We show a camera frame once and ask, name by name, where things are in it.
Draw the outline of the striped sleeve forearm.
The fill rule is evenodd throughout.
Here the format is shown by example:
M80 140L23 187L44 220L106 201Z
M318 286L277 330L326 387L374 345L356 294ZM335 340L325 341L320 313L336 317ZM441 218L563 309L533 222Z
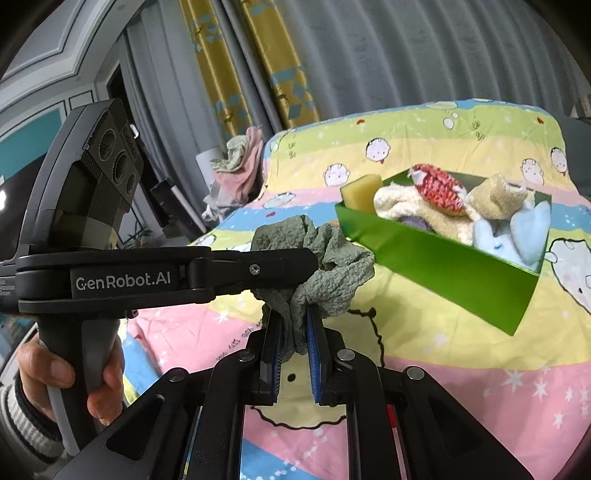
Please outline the striped sleeve forearm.
M19 374L9 386L1 386L1 438L9 456L29 475L53 466L64 451L57 424L26 398Z

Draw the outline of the person left hand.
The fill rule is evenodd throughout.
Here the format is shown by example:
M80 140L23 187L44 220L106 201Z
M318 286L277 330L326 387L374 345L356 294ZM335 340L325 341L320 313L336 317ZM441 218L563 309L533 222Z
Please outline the person left hand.
M18 348L17 362L25 397L37 411L54 421L47 387L71 387L75 380L72 366L45 348L38 334ZM123 410L123 370L121 342L116 338L103 370L102 384L87 399L90 415L103 426L112 423Z

